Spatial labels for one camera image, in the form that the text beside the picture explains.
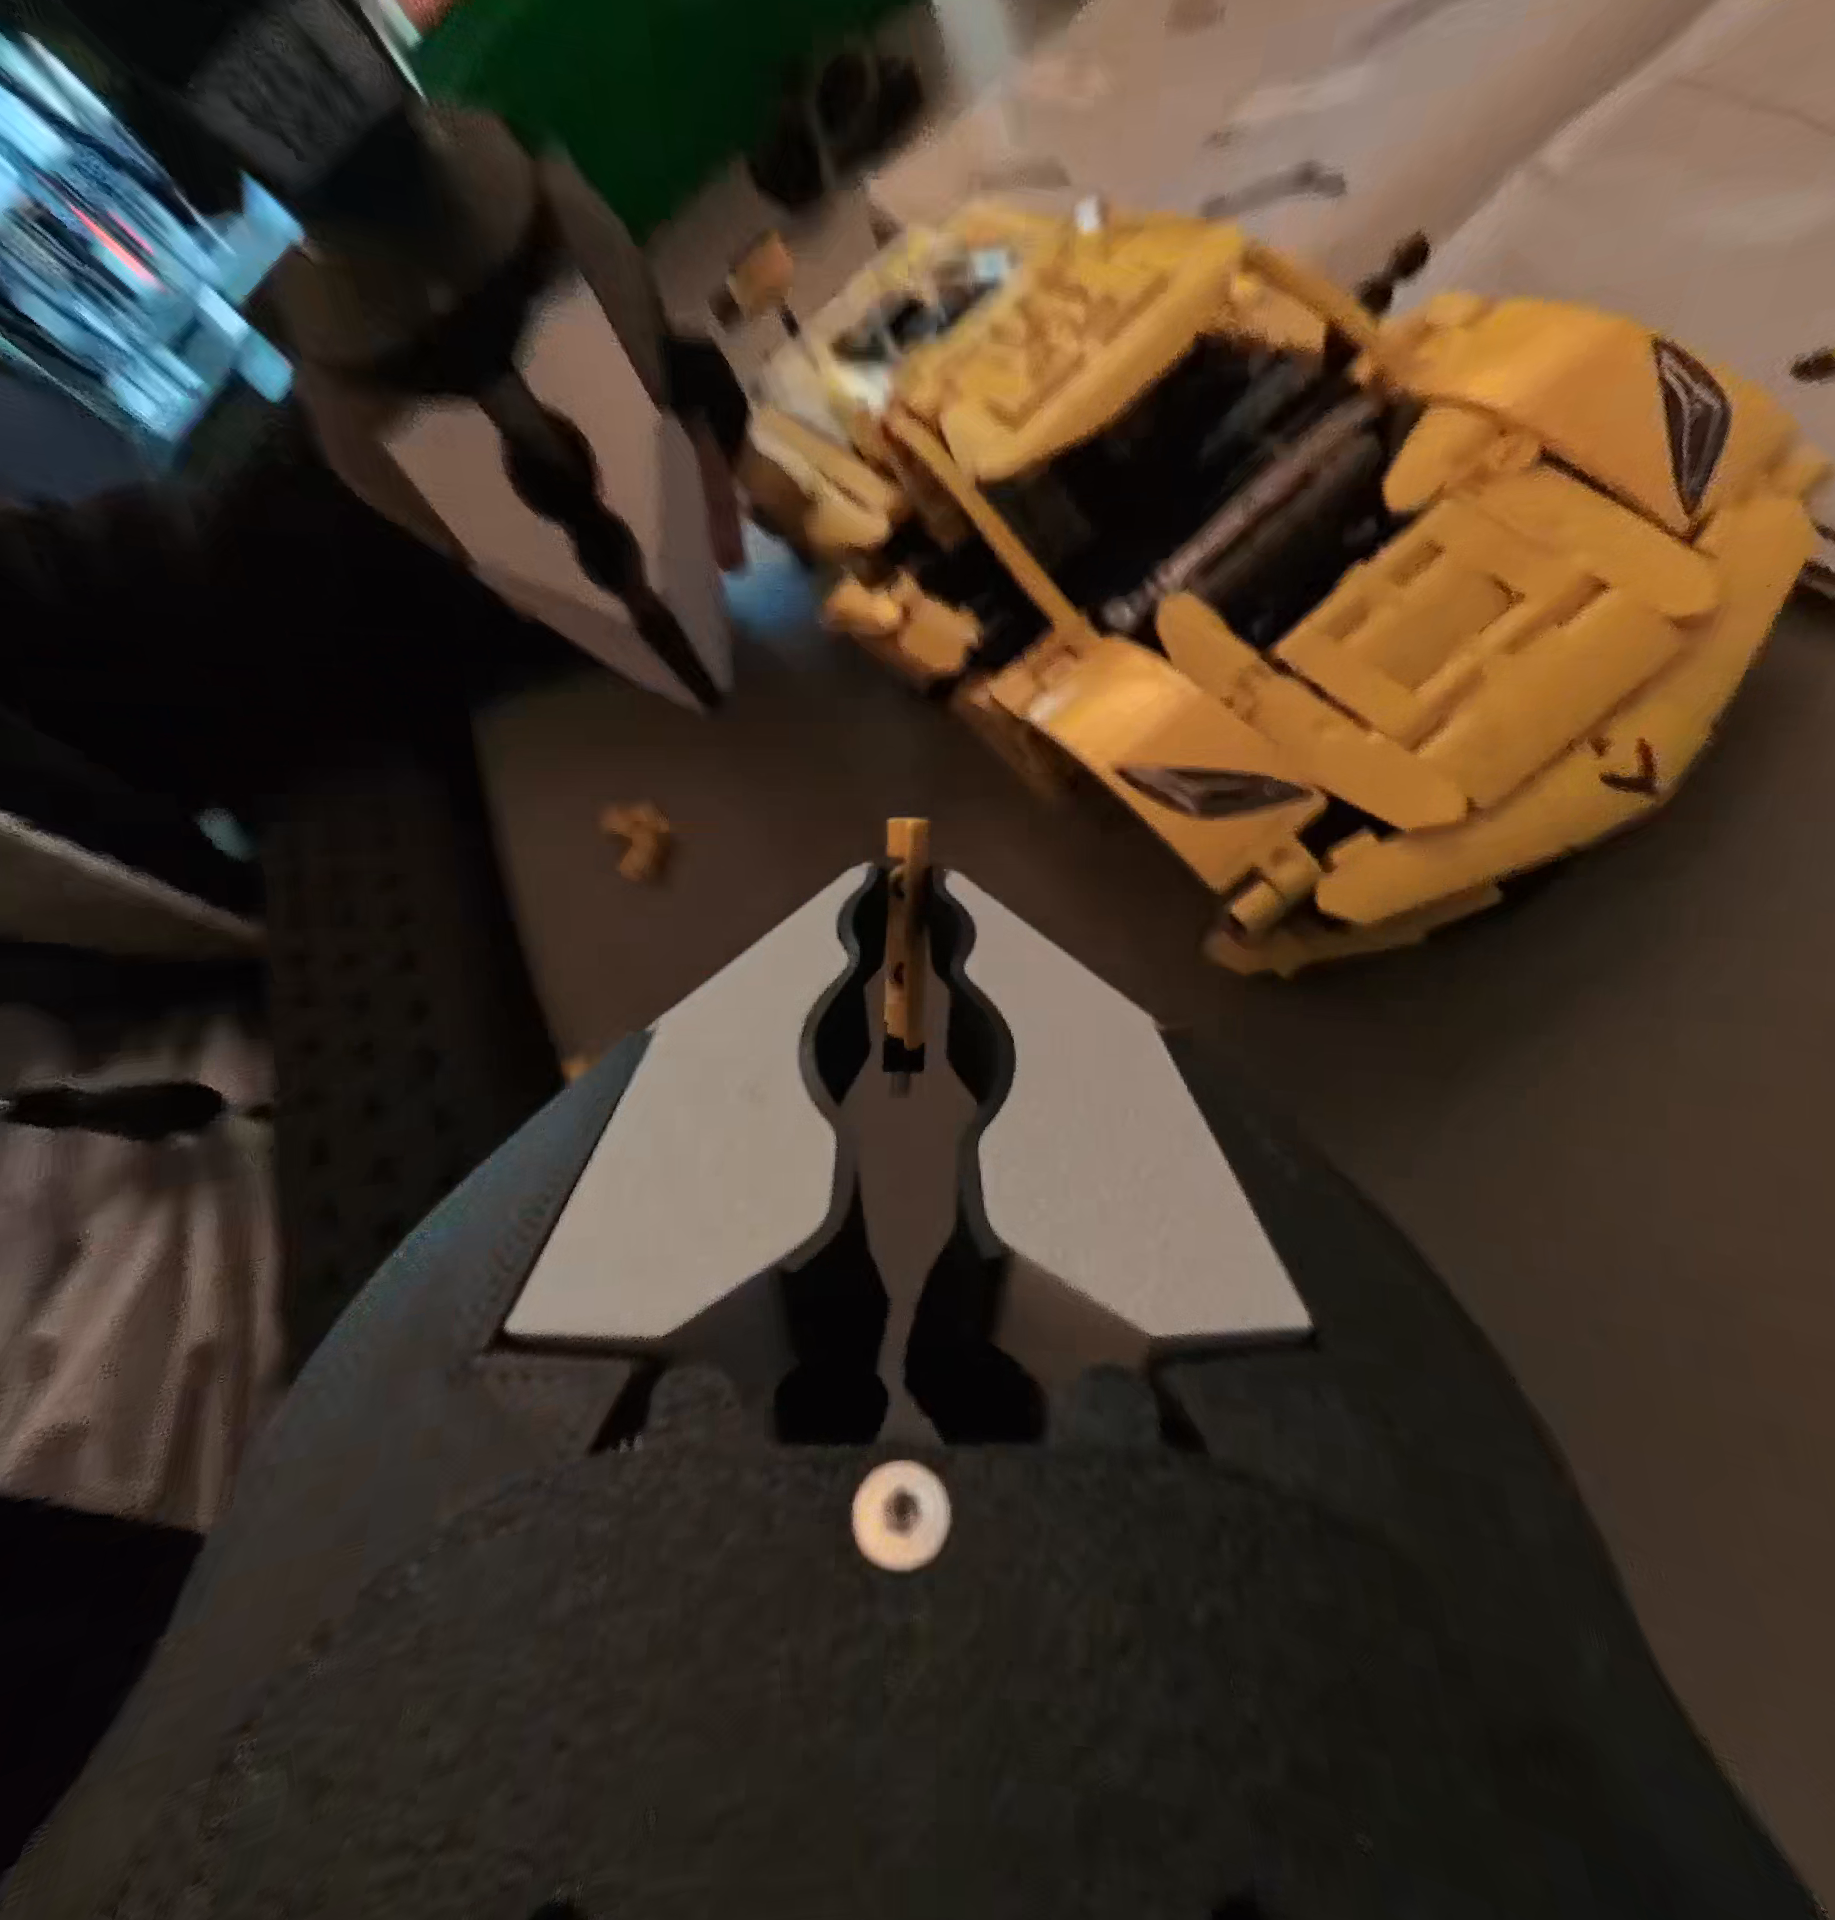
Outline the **open instruction booklet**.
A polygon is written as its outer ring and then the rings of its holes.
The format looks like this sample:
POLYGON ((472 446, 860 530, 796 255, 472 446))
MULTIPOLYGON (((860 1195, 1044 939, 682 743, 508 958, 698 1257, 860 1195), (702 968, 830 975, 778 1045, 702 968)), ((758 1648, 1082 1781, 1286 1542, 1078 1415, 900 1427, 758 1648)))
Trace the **open instruction booklet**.
POLYGON ((1330 282, 1579 301, 1745 374, 1831 465, 1835 5, 1092 5, 956 129, 962 188, 1232 220, 1330 282))

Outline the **person's left forearm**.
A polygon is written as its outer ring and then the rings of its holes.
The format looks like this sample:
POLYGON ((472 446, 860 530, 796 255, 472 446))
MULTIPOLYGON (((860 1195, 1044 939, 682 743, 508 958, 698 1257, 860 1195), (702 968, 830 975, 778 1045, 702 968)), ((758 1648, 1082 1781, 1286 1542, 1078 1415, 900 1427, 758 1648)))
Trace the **person's left forearm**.
POLYGON ((208 487, 0 510, 0 708, 190 806, 468 708, 472 587, 298 427, 208 487))

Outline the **yellow beam with black pin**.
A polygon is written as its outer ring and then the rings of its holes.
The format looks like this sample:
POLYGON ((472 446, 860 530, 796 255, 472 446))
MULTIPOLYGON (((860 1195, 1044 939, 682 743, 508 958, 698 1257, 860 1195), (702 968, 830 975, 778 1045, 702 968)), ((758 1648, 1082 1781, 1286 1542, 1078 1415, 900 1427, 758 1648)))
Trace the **yellow beam with black pin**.
POLYGON ((930 1038, 930 821, 886 823, 882 1069, 894 1096, 926 1070, 930 1038))

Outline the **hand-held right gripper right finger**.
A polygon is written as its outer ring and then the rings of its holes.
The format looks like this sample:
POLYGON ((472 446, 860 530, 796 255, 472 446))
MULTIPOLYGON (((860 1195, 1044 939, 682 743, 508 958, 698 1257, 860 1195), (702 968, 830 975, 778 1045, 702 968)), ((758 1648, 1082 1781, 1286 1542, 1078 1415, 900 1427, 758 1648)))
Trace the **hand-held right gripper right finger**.
POLYGON ((1304 1340, 1314 1317, 1162 1026, 974 880, 952 1008, 992 1022, 970 1171, 1004 1255, 1140 1342, 1304 1340))

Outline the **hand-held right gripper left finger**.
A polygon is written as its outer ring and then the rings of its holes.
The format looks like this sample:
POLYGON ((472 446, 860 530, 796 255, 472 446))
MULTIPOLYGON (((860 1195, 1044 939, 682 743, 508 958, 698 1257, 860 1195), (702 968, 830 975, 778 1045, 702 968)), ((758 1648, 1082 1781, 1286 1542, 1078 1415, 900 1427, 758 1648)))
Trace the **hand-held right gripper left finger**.
POLYGON ((840 871, 650 1026, 506 1338, 668 1342, 828 1224, 840 1152, 816 1030, 856 982, 876 879, 840 871))

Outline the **yellow brick car model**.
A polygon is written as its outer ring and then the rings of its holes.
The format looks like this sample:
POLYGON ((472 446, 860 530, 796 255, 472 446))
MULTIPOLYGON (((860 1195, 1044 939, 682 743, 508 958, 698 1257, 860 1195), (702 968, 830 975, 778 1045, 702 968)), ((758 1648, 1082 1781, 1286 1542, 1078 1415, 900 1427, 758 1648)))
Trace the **yellow brick car model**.
POLYGON ((1673 799, 1831 473, 1597 308, 1344 288, 1226 218, 908 228, 756 376, 826 622, 1218 900, 1240 975, 1403 948, 1673 799))

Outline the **small yellow black brick piece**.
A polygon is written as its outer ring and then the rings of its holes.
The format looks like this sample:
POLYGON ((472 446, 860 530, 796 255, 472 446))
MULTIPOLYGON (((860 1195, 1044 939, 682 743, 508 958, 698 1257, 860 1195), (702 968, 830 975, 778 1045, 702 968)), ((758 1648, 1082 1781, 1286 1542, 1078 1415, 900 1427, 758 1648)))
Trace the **small yellow black brick piece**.
POLYGON ((728 267, 720 291, 710 299, 716 324, 738 330, 762 318, 778 318, 786 333, 798 333, 792 311, 794 255, 780 230, 754 239, 728 267))

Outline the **grey desk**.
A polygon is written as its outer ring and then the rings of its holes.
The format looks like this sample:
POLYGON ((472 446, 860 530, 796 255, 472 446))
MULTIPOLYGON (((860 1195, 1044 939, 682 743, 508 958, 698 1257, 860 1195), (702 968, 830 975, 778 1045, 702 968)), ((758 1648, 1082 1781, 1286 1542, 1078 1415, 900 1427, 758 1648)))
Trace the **grey desk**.
POLYGON ((764 538, 738 689, 694 716, 602 672, 478 754, 560 1054, 594 1060, 892 815, 1234 1064, 1411 1239, 1569 1458, 1667 1679, 1835 1917, 1835 603, 1779 622, 1659 818, 1503 910, 1290 982, 1212 967, 1194 879, 1100 800, 1030 790, 826 634, 764 538), (606 804, 676 828, 616 874, 606 804))

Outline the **black perforated panel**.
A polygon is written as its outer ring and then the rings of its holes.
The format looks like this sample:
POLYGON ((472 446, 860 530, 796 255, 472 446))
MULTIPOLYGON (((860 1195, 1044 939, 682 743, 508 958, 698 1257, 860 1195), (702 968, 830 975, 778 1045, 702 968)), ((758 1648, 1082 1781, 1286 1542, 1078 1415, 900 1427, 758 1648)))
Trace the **black perforated panel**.
POLYGON ((470 757, 300 785, 260 843, 286 1371, 562 1088, 470 757))

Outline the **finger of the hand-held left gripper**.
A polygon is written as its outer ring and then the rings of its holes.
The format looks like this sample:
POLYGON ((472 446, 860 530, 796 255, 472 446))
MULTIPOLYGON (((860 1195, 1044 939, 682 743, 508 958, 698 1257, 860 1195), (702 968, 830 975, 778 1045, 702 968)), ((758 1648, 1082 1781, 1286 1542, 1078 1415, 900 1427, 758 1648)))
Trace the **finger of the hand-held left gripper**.
POLYGON ((730 624, 698 456, 584 280, 540 301, 508 398, 524 537, 510 601, 646 691, 726 699, 730 624))
POLYGON ((524 500, 474 400, 426 398, 386 446, 512 608, 666 703, 702 708, 704 494, 688 435, 638 392, 560 388, 544 409, 584 445, 570 512, 524 500))

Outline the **green plastic bin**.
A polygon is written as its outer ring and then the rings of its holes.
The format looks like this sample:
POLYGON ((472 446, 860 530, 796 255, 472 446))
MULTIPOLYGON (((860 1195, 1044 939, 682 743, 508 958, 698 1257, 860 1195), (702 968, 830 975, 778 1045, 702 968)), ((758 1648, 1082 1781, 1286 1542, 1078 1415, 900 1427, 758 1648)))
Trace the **green plastic bin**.
POLYGON ((488 112, 534 153, 566 156, 646 239, 734 164, 746 170, 792 79, 838 46, 876 43, 918 63, 886 32, 904 13, 886 3, 462 3, 418 29, 410 66, 432 101, 488 112))

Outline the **person's fleece-lined jacket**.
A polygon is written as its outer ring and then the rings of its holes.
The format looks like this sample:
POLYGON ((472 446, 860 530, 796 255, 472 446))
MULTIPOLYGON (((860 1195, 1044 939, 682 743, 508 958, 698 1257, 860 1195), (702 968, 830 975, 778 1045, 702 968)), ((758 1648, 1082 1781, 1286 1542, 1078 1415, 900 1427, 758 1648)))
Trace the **person's fleece-lined jacket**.
POLYGON ((0 942, 158 963, 262 956, 262 924, 0 810, 0 942))

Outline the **black rubber tire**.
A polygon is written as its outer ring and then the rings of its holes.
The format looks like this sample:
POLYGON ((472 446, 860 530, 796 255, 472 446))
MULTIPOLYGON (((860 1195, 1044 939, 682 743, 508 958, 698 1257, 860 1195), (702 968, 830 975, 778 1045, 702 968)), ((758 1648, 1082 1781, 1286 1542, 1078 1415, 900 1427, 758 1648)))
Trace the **black rubber tire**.
POLYGON ((800 212, 864 167, 880 163, 920 122, 920 64, 876 43, 838 46, 792 79, 768 133, 746 156, 760 195, 800 212))

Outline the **person's white shirt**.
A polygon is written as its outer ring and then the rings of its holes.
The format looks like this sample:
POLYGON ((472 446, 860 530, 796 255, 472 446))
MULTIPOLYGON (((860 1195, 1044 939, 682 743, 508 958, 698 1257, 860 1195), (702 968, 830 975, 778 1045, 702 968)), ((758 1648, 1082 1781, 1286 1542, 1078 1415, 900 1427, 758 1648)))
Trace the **person's white shirt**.
POLYGON ((204 1535, 284 1373, 258 972, 0 942, 0 1096, 216 1092, 190 1138, 0 1118, 0 1499, 204 1535))

